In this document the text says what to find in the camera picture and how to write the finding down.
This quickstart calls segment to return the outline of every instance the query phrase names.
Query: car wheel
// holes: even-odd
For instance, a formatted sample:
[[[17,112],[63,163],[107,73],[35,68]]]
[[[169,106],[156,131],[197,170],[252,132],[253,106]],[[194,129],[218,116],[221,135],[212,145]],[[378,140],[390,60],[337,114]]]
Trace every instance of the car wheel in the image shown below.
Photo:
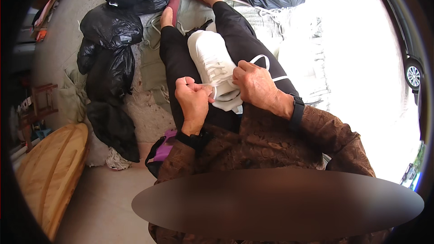
[[[412,89],[419,89],[420,77],[422,76],[422,67],[420,63],[412,58],[405,62],[405,81]]]

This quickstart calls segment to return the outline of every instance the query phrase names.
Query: wooden board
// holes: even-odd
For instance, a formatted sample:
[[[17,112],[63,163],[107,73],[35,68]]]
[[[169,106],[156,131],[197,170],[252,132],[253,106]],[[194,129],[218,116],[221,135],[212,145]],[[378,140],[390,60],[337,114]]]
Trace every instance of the wooden board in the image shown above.
[[[30,210],[51,241],[83,171],[87,138],[84,123],[64,126],[37,144],[16,172]]]

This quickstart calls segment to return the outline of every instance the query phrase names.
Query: car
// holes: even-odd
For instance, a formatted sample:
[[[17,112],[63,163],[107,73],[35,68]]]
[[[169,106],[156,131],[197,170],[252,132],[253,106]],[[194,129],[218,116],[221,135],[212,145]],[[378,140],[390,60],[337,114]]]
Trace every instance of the car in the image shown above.
[[[423,64],[421,56],[415,49],[415,37],[412,35],[412,31],[409,29],[398,0],[383,0],[383,3],[386,5],[389,16],[392,19],[392,23],[397,33],[403,57],[405,81],[412,89],[412,93],[415,95],[415,103],[417,105],[419,87],[421,79],[424,75],[424,70],[422,68]]]
[[[416,173],[415,173],[415,167],[413,166],[413,163],[410,163],[409,166],[407,167],[407,170],[404,173],[404,176],[402,176],[401,182],[399,183],[400,185],[404,184],[408,179],[412,180],[415,177]]]

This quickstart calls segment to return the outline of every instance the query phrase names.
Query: brown patterned jacket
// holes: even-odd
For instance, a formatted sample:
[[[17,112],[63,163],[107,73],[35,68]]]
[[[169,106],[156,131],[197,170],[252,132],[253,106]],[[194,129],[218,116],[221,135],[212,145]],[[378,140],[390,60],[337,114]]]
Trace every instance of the brown patterned jacket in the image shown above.
[[[326,169],[322,153],[332,159],[327,170],[375,177],[360,135],[334,115],[306,106],[298,133],[288,131],[288,121],[269,111],[244,103],[239,134],[205,124],[214,135],[195,159],[194,149],[176,141],[160,168],[155,184],[171,179],[226,170],[259,168]],[[322,241],[324,244],[382,243],[390,230],[355,237]],[[253,244],[180,233],[149,223],[149,233],[158,244],[209,243]]]

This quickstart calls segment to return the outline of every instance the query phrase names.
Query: black watch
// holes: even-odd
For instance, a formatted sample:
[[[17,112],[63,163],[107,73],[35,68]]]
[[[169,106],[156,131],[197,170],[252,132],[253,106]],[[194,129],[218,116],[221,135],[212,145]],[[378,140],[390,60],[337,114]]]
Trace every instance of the black watch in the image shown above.
[[[190,136],[182,133],[182,131],[178,131],[175,138],[183,144],[196,150],[196,155],[198,155],[202,152],[208,142],[214,138],[214,136],[211,133],[201,129],[199,135],[191,134]]]
[[[290,94],[294,97],[294,112],[292,113],[292,117],[290,119],[289,128],[291,131],[295,132],[298,130],[301,118],[304,113],[304,102],[301,97],[298,97],[294,94]]]

